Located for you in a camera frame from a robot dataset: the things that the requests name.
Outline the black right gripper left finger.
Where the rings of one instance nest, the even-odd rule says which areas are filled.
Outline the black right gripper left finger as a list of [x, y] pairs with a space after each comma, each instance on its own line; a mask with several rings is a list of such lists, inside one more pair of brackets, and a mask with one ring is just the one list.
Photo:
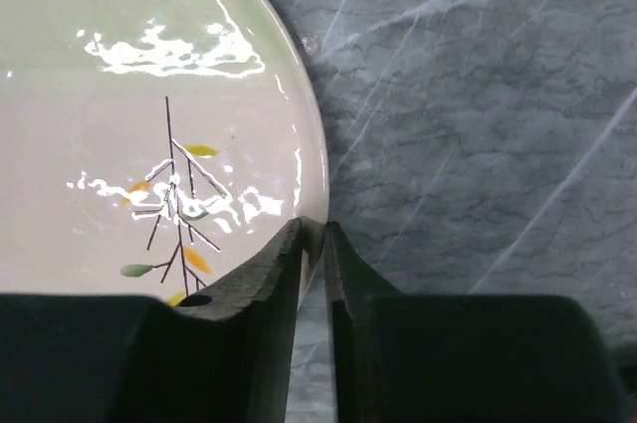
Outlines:
[[5, 422], [281, 422], [304, 233], [176, 307], [141, 296], [1, 298]]

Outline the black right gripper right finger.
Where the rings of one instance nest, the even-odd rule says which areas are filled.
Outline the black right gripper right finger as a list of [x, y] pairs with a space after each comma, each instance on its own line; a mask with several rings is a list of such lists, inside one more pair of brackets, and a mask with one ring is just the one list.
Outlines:
[[323, 248], [341, 422], [623, 422], [591, 316], [555, 295], [409, 295], [339, 224]]

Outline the cream plate with branch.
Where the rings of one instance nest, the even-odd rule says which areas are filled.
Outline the cream plate with branch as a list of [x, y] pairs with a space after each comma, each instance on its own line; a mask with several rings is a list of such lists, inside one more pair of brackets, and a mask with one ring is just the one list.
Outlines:
[[291, 219], [316, 270], [326, 145], [268, 0], [1, 0], [1, 289], [172, 304]]

